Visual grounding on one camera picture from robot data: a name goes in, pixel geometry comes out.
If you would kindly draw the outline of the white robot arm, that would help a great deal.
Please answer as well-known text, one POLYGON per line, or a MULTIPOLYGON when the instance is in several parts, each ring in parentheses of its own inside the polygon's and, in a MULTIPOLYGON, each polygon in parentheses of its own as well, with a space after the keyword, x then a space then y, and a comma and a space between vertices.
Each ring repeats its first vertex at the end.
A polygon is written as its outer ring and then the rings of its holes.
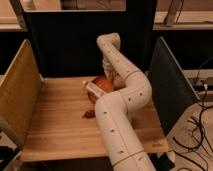
POLYGON ((156 171, 128 119, 150 101, 152 87, 145 74, 117 49, 118 43, 117 33, 97 38, 104 57, 125 82, 125 88, 96 101, 97 124, 114 171, 156 171))

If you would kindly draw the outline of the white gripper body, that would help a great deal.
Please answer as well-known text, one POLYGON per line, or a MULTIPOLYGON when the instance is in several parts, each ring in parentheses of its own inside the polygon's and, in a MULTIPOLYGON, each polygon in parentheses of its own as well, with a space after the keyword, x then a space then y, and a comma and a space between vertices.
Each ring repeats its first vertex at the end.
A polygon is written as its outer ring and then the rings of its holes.
POLYGON ((117 72, 109 62, 103 63, 104 73, 109 80, 114 80, 117 72))

